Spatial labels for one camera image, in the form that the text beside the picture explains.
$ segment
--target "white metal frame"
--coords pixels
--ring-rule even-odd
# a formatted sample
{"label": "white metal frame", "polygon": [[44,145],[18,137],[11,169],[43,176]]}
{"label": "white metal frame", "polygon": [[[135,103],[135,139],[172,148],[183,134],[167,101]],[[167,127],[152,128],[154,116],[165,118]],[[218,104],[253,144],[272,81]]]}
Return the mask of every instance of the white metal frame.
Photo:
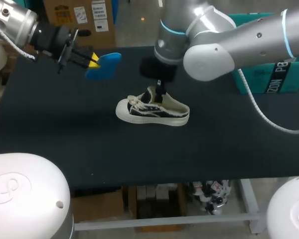
{"label": "white metal frame", "polygon": [[[287,180],[288,178],[278,179],[276,185],[274,186],[272,196],[278,190],[278,188],[280,188],[284,183],[287,182]],[[266,204],[264,206],[261,206],[261,208],[258,207],[258,203],[249,179],[241,179],[239,185],[247,213],[219,216],[187,216],[175,218],[153,218],[111,222],[77,223],[75,224],[75,230],[89,231],[100,229],[131,228],[157,225],[250,221],[249,227],[251,233],[261,233],[266,229],[266,211],[269,202],[266,202]]]}

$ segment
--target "shoelace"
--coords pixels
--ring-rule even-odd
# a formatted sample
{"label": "shoelace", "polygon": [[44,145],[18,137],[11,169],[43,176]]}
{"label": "shoelace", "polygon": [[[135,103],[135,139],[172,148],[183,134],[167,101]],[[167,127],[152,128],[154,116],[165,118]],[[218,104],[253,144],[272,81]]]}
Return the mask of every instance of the shoelace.
{"label": "shoelace", "polygon": [[128,96],[129,103],[135,107],[135,109],[146,109],[145,104],[140,100],[140,97],[137,96]]}

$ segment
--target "sneaker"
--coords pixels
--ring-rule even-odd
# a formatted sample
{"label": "sneaker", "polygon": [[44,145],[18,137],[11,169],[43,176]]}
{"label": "sneaker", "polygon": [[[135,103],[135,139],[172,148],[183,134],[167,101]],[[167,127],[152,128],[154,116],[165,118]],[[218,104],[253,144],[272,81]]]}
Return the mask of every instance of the sneaker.
{"label": "sneaker", "polygon": [[116,115],[129,123],[159,123],[182,126],[189,119],[189,107],[173,99],[169,94],[162,96],[161,104],[154,103],[155,87],[139,96],[128,96],[116,106]]}

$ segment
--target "white cable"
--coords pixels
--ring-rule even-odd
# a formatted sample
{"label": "white cable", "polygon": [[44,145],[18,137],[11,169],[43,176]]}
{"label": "white cable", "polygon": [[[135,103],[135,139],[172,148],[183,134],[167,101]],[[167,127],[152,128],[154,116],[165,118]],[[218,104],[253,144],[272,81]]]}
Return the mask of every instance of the white cable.
{"label": "white cable", "polygon": [[32,56],[24,51],[22,51],[19,47],[17,47],[11,40],[9,37],[7,37],[7,35],[0,29],[0,36],[7,41],[20,55],[29,58],[31,60],[35,60],[35,56]]}
{"label": "white cable", "polygon": [[241,80],[242,80],[243,83],[244,83],[244,86],[245,86],[245,88],[246,88],[246,90],[247,90],[247,93],[248,93],[248,96],[249,96],[251,102],[253,103],[253,105],[254,105],[256,111],[258,112],[258,114],[264,119],[264,121],[266,121],[266,122],[267,122],[268,124],[270,124],[272,127],[276,128],[276,129],[278,129],[278,130],[280,130],[280,131],[282,131],[282,132],[291,133],[291,134],[299,134],[299,130],[291,130],[291,129],[283,128],[283,127],[281,127],[281,126],[275,124],[274,122],[270,121],[270,119],[268,119],[268,118],[264,115],[264,113],[262,113],[262,111],[260,110],[260,108],[258,107],[258,105],[257,105],[257,103],[256,103],[256,101],[255,101],[255,99],[254,99],[254,97],[253,97],[253,94],[251,93],[251,90],[250,90],[250,88],[249,88],[249,86],[248,86],[248,83],[247,83],[247,81],[246,81],[246,78],[245,78],[245,76],[244,76],[243,71],[242,71],[241,69],[238,69],[238,73],[239,73],[239,75],[240,75]]}

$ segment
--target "white rubber sole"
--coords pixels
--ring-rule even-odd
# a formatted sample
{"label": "white rubber sole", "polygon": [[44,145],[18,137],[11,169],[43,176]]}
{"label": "white rubber sole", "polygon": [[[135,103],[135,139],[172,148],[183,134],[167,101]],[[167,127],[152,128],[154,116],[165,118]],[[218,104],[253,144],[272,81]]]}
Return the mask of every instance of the white rubber sole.
{"label": "white rubber sole", "polygon": [[121,100],[116,106],[116,116],[128,123],[159,123],[170,126],[182,126],[188,122],[189,114],[183,118],[152,118],[152,117],[142,117],[142,116],[132,116],[128,110],[128,100]]}

